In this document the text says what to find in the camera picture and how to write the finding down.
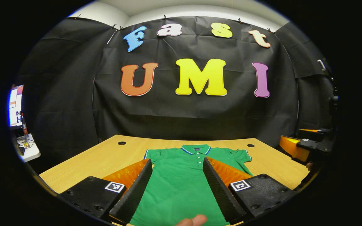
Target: green polo shirt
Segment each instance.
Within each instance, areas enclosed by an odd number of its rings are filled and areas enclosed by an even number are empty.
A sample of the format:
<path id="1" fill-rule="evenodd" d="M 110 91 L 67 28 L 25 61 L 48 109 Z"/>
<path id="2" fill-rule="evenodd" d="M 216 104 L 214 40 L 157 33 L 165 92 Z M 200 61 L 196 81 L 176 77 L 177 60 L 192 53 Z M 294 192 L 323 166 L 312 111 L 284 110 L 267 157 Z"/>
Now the green polo shirt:
<path id="1" fill-rule="evenodd" d="M 224 219 L 202 170 L 204 158 L 219 160 L 253 176 L 245 162 L 247 150 L 183 145 L 181 148 L 147 150 L 153 173 L 130 224 L 135 226 L 174 226 L 197 214 L 207 217 L 207 226 L 224 226 Z"/>

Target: letter m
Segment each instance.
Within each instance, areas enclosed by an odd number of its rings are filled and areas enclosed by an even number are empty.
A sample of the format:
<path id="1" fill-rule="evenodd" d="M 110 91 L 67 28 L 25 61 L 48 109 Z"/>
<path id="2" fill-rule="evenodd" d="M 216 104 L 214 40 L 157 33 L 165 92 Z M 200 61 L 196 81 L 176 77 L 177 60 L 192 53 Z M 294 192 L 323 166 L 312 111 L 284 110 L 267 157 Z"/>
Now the letter m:
<path id="1" fill-rule="evenodd" d="M 190 80 L 197 94 L 202 93 L 207 81 L 209 81 L 205 89 L 207 95 L 225 96 L 227 94 L 223 83 L 223 67 L 226 65 L 224 60 L 209 60 L 203 71 L 198 68 L 193 59 L 179 59 L 175 63 L 180 66 L 180 86 L 175 90 L 178 95 L 192 93 L 189 87 Z"/>

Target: finger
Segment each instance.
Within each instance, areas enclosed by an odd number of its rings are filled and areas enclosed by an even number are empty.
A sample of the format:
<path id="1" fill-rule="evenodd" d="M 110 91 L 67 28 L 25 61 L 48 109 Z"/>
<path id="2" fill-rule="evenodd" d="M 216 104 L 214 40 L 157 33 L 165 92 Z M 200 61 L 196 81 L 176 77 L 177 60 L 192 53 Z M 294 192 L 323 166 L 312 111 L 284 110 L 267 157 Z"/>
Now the finger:
<path id="1" fill-rule="evenodd" d="M 177 223 L 175 226 L 194 226 L 194 222 L 192 222 L 191 219 L 185 218 L 184 220 L 181 220 L 179 223 Z"/>
<path id="2" fill-rule="evenodd" d="M 202 214 L 198 214 L 192 219 L 194 226 L 202 226 L 204 223 L 206 223 L 206 221 L 207 221 L 207 217 Z"/>

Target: black fabric curtain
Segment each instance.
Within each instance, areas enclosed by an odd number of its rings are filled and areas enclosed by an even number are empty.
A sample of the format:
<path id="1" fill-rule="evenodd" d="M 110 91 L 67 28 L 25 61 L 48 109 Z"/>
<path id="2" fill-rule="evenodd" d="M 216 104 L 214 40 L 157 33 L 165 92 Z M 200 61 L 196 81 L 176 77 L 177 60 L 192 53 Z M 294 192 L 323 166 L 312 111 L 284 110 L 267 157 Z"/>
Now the black fabric curtain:
<path id="1" fill-rule="evenodd" d="M 182 34 L 158 36 L 169 23 L 181 24 Z M 212 23 L 227 24 L 233 36 L 214 36 Z M 143 44 L 128 52 L 123 38 L 141 26 L 147 27 Z M 257 44 L 250 30 L 265 34 L 271 47 Z M 285 26 L 271 33 L 214 17 L 159 19 L 123 30 L 67 18 L 36 44 L 16 81 L 24 85 L 23 112 L 41 152 L 29 163 L 41 173 L 116 134 L 174 140 L 255 137 L 276 147 L 280 135 L 297 128 L 327 127 L 331 85 L 313 62 L 319 52 L 306 48 L 303 43 L 310 40 L 297 39 L 296 33 Z M 224 60 L 227 95 L 197 94 L 191 83 L 190 95 L 177 95 L 180 67 L 175 62 L 184 58 L 200 70 L 211 59 Z M 152 62 L 158 67 L 149 92 L 125 95 L 121 68 L 138 65 L 133 85 L 141 86 L 142 65 Z M 254 95 L 255 62 L 269 67 L 267 98 Z"/>

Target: white ceiling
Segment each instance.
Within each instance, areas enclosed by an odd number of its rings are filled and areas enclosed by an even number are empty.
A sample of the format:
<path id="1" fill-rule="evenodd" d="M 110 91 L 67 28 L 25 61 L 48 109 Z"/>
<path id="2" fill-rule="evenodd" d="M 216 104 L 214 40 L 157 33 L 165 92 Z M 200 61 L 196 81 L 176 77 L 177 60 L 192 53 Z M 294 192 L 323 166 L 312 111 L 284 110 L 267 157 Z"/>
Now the white ceiling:
<path id="1" fill-rule="evenodd" d="M 233 8 L 247 13 L 252 13 L 270 21 L 285 24 L 288 19 L 276 13 L 267 6 L 262 5 L 254 0 L 97 0 L 116 7 L 128 16 L 132 17 L 137 14 L 178 5 L 212 5 Z"/>

